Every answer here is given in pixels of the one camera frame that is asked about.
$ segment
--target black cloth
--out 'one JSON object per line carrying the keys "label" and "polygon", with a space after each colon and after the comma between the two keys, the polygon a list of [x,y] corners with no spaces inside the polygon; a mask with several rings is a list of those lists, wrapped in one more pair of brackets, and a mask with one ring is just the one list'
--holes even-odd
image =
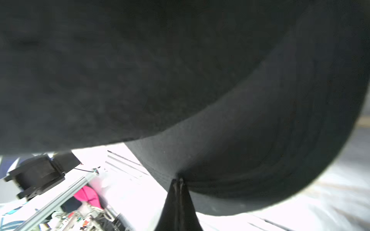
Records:
{"label": "black cloth", "polygon": [[369,77],[366,1],[0,3],[0,151],[129,140],[197,211],[278,202],[337,155]]}
{"label": "black cloth", "polygon": [[71,197],[66,202],[64,202],[60,207],[63,210],[63,212],[71,213],[77,210],[81,205],[82,202],[80,202],[74,197]]}

